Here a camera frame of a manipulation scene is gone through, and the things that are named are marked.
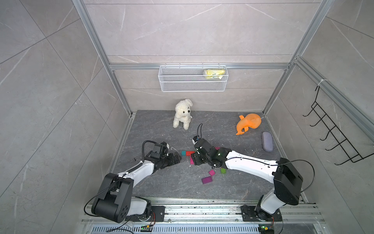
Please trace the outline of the red block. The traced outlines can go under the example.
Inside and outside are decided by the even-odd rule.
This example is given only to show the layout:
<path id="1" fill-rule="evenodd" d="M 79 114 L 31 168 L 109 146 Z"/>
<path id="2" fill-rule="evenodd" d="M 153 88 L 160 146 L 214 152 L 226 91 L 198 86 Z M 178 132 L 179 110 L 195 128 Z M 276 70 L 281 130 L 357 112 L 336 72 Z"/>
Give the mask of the red block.
<path id="1" fill-rule="evenodd" d="M 186 151 L 186 156 L 191 156 L 194 153 L 195 153 L 194 151 Z"/>

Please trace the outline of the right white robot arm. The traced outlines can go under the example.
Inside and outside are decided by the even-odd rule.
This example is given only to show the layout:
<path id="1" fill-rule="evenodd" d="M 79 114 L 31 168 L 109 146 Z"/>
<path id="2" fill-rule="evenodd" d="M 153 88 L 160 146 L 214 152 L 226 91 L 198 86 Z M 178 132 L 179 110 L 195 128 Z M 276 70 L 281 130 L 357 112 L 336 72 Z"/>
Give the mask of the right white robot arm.
<path id="1" fill-rule="evenodd" d="M 200 147 L 191 154 L 191 158 L 196 166 L 206 163 L 213 168 L 242 171 L 273 184 L 273 188 L 260 197 L 256 207 L 241 207 L 244 215 L 270 221 L 282 206 L 299 204 L 303 178 L 286 158 L 262 160 L 227 148 L 217 150 L 214 147 L 209 152 Z"/>

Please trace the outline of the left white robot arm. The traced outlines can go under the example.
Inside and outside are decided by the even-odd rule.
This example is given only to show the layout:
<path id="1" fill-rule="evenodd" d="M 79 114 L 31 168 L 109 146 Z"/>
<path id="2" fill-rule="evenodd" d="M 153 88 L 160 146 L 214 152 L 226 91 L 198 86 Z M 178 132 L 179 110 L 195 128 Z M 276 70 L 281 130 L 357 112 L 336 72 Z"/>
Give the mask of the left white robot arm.
<path id="1" fill-rule="evenodd" d="M 151 202 L 134 197 L 133 188 L 156 171 L 179 164 L 181 160 L 182 157 L 177 152 L 169 152 L 169 145 L 166 142 L 144 141 L 141 147 L 141 161 L 124 172 L 108 173 L 97 194 L 90 200 L 91 213 L 85 214 L 116 223 L 121 223 L 131 216 L 155 219 Z"/>

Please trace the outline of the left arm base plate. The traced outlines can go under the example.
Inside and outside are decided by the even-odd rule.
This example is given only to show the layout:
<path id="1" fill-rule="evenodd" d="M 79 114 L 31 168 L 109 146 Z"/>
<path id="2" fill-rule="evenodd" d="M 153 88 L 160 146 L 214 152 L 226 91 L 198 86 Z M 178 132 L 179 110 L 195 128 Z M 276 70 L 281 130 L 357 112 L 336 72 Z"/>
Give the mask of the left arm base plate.
<path id="1" fill-rule="evenodd" d="M 163 222 L 165 218 L 165 206 L 152 206 L 151 208 L 147 208 L 144 214 L 135 214 L 131 216 L 127 216 L 125 221 L 133 221 L 133 222 Z"/>

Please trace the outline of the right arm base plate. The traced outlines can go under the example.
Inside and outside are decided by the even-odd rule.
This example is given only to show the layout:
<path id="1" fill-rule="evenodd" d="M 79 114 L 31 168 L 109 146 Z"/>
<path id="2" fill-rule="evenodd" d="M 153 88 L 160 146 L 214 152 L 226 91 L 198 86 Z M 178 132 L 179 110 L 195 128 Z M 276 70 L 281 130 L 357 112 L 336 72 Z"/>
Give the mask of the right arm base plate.
<path id="1" fill-rule="evenodd" d="M 240 207 L 242 219 L 244 222 L 267 221 L 278 222 L 282 221 L 280 210 L 277 209 L 274 214 L 267 213 L 260 208 L 259 205 L 243 205 Z"/>

